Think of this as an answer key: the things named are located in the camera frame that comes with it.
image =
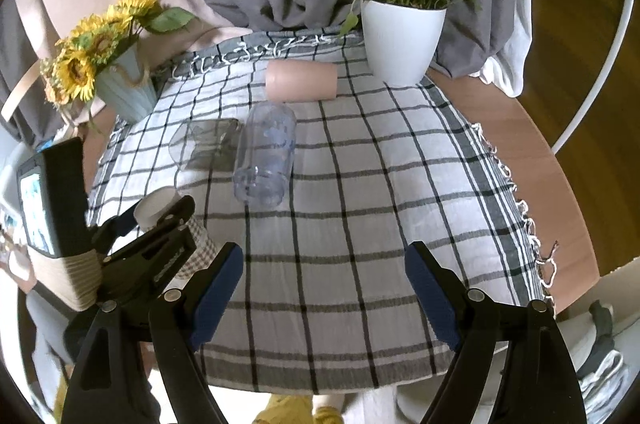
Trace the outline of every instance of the sunflower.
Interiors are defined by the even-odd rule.
[[[161,13],[160,0],[119,0],[115,10],[127,16],[144,17],[150,13]]]
[[[53,103],[57,107],[68,104],[70,97],[66,91],[62,90],[56,83],[50,78],[42,77],[44,79],[44,94],[49,103]]]
[[[84,50],[94,65],[105,65],[116,52],[118,44],[126,37],[127,29],[120,22],[105,24],[72,40],[72,45]]]
[[[103,16],[100,16],[99,14],[92,14],[91,16],[83,18],[82,20],[80,20],[80,22],[78,22],[76,28],[69,33],[68,39],[72,40],[86,32],[100,29],[100,27],[104,26],[106,23],[107,21]],[[57,45],[64,41],[65,39],[63,38],[58,42]]]
[[[126,32],[133,22],[133,15],[129,14],[129,11],[117,9],[116,6],[109,6],[102,17],[108,24],[120,26],[123,32]]]
[[[87,102],[94,97],[95,66],[82,49],[63,48],[56,59],[55,74],[69,97]]]

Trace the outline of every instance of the clear plastic bottle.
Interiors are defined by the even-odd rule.
[[[249,112],[240,134],[234,171],[236,198],[253,208],[274,208],[289,187],[296,147],[296,115],[280,103]]]

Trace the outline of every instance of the tablecloth fringe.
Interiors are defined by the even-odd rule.
[[[558,274],[558,264],[556,263],[556,259],[555,259],[556,252],[558,251],[558,248],[559,248],[558,241],[554,242],[554,245],[552,246],[551,252],[548,254],[548,256],[543,257],[542,243],[540,242],[540,239],[536,236],[536,223],[529,216],[529,205],[527,204],[527,202],[522,199],[518,200],[518,198],[516,197],[516,191],[518,190],[518,187],[516,183],[513,181],[513,178],[511,177],[511,170],[507,165],[505,165],[505,163],[503,163],[498,158],[498,149],[484,138],[482,125],[480,123],[474,123],[471,125],[471,128],[475,130],[480,140],[489,149],[495,163],[498,165],[498,168],[502,173],[502,176],[504,176],[504,178],[506,179],[507,185],[510,187],[511,192],[513,193],[513,197],[514,197],[514,200],[516,201],[518,211],[520,212],[520,216],[522,218],[522,221],[524,222],[525,231],[527,232],[527,238],[529,239],[529,245],[531,246],[533,254],[536,258],[536,265],[538,266],[538,277],[540,279],[540,285],[542,285],[543,294],[545,295],[545,299],[551,302],[554,308],[554,317],[555,317],[556,300],[554,299],[553,295],[550,293],[550,289],[553,286],[556,280],[556,276]],[[551,274],[548,276],[548,280],[545,279],[547,277],[547,271],[546,271],[547,265],[551,265],[551,268],[552,268]]]
[[[174,80],[183,81],[196,77],[196,75],[204,74],[222,65],[232,65],[234,63],[249,63],[257,59],[276,59],[281,58],[285,51],[293,48],[315,48],[319,45],[335,45],[339,38],[357,38],[355,34],[348,34],[346,37],[335,36],[331,34],[312,34],[291,36],[274,40],[272,43],[248,45],[247,42],[238,42],[238,46],[230,52],[220,54],[209,54],[201,56],[194,53],[193,57],[180,61],[170,61],[167,65],[159,68],[156,74],[167,69],[171,70],[171,77]]]

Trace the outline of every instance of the flower vase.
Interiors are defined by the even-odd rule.
[[[137,44],[97,75],[95,93],[131,124],[139,123],[153,112],[158,93],[149,77],[148,65],[140,59]]]

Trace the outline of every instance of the white flower pot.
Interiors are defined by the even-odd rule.
[[[362,29],[369,67],[390,87],[420,83],[436,52],[447,10],[365,2]]]
[[[138,47],[132,45],[95,79],[95,93],[128,123],[136,124],[153,112],[158,94],[138,60]]]

